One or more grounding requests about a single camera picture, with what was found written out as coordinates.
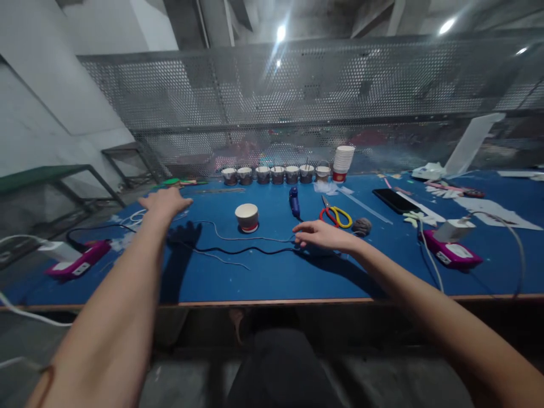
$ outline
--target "stack of paper cups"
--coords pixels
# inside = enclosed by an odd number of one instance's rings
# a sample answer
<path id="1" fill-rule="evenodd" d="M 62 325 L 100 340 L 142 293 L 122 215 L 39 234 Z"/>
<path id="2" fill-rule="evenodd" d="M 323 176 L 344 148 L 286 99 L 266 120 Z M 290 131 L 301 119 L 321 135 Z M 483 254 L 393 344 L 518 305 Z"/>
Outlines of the stack of paper cups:
<path id="1" fill-rule="evenodd" d="M 347 171 L 350 169 L 354 152 L 355 147 L 353 146 L 338 146 L 336 148 L 336 154 L 334 155 L 333 164 L 334 181 L 344 182 L 344 180 L 346 179 Z"/>

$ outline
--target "yarn ball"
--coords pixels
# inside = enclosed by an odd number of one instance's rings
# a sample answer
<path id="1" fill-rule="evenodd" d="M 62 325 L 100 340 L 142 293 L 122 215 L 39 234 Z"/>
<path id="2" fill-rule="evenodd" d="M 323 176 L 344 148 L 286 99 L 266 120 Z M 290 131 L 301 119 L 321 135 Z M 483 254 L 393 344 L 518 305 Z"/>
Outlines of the yarn ball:
<path id="1" fill-rule="evenodd" d="M 359 218 L 353 223 L 351 230 L 360 237 L 366 237 L 370 234 L 372 223 L 367 218 Z"/>

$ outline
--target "pants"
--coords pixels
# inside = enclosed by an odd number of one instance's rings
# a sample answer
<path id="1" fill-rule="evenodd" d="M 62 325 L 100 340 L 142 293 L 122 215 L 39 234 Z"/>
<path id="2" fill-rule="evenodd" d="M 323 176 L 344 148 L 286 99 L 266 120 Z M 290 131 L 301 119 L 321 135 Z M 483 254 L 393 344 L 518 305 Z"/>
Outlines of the pants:
<path id="1" fill-rule="evenodd" d="M 312 346 L 297 328 L 294 311 L 258 309 L 251 320 L 252 350 L 236 374 L 228 408 L 342 407 Z"/>

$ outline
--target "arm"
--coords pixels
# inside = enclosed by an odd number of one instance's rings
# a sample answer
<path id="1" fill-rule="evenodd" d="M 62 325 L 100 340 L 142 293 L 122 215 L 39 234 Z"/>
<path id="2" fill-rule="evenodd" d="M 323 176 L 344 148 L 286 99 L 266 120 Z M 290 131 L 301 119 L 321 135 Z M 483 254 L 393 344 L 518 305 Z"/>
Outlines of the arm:
<path id="1" fill-rule="evenodd" d="M 440 291 L 409 273 L 379 250 L 322 221 L 293 229 L 307 243 L 353 256 L 387 294 L 453 361 L 489 391 L 500 406 L 530 408 L 544 401 L 544 377 L 502 337 Z"/>
<path id="2" fill-rule="evenodd" d="M 138 405 L 151 351 L 164 239 L 173 217 L 193 200 L 170 188 L 139 201 L 148 209 L 140 230 L 66 334 L 27 407 Z"/>

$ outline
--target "magenta device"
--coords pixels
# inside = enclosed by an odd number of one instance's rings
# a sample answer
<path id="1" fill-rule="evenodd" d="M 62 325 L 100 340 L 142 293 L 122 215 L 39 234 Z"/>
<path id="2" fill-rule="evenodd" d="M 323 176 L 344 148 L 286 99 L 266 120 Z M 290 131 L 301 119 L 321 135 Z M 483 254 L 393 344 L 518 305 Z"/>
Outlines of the magenta device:
<path id="1" fill-rule="evenodd" d="M 438 260 L 449 269 L 472 269 L 483 262 L 478 255 L 472 252 L 467 247 L 459 243 L 442 243 L 434 238 L 435 229 L 426 229 L 425 241 L 427 247 Z M 423 241 L 421 232 L 418 234 L 419 240 Z"/>
<path id="2" fill-rule="evenodd" d="M 90 245 L 89 249 L 82 253 L 77 261 L 59 262 L 45 271 L 45 274 L 63 281 L 79 278 L 91 266 L 100 261 L 110 248 L 107 241 L 97 241 Z"/>

